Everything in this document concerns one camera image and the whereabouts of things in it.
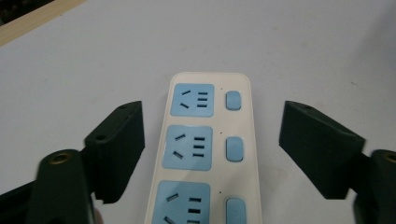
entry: white power strip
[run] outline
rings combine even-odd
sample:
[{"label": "white power strip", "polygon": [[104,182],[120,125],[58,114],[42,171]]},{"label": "white power strip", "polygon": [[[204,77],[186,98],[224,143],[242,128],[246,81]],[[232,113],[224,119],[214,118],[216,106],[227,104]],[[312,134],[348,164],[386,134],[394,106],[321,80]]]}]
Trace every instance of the white power strip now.
[{"label": "white power strip", "polygon": [[173,78],[145,223],[262,223],[245,75],[181,73]]}]

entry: blue outlet panel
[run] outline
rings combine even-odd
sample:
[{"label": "blue outlet panel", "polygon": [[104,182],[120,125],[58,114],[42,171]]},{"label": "blue outlet panel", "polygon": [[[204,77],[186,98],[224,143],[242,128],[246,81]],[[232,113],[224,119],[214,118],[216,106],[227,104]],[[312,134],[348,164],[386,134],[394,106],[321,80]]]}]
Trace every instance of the blue outlet panel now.
[{"label": "blue outlet panel", "polygon": [[208,171],[212,166],[212,135],[208,126],[171,125],[168,127],[163,167]]},{"label": "blue outlet panel", "polygon": [[158,185],[152,224],[209,223],[210,187],[163,180]]},{"label": "blue outlet panel", "polygon": [[176,84],[171,115],[180,117],[212,117],[214,91],[215,88],[212,84]]}]

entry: white table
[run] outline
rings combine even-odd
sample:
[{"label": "white table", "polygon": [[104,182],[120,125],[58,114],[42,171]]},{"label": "white table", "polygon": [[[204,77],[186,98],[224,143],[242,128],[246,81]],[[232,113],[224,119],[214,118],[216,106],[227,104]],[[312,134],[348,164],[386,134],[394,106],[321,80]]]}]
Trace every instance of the white table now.
[{"label": "white table", "polygon": [[278,146],[285,100],[312,105],[396,149],[396,3],[89,0],[0,48],[0,193],[53,151],[83,148],[116,106],[142,100],[147,147],[105,223],[144,222],[173,75],[239,72],[252,83],[263,223],[354,223]]}]

